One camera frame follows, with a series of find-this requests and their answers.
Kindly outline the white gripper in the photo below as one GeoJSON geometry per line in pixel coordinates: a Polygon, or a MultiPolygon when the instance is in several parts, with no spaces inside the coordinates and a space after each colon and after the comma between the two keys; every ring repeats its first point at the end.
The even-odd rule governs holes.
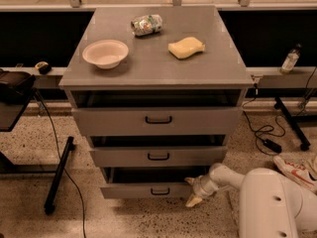
{"type": "Polygon", "coordinates": [[[192,185],[193,193],[185,203],[186,207],[193,207],[202,201],[202,198],[206,198],[216,192],[219,187],[215,181],[213,181],[208,175],[199,176],[197,178],[185,178],[190,185],[192,185]]]}

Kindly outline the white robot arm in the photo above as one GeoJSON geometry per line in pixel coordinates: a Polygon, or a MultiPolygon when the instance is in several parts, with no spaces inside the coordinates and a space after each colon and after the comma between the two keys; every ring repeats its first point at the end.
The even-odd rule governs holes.
{"type": "Polygon", "coordinates": [[[208,174],[186,181],[192,187],[188,207],[228,186],[240,192],[240,238],[299,238],[301,231],[317,230],[317,195],[276,171],[241,175],[216,163],[208,174]]]}

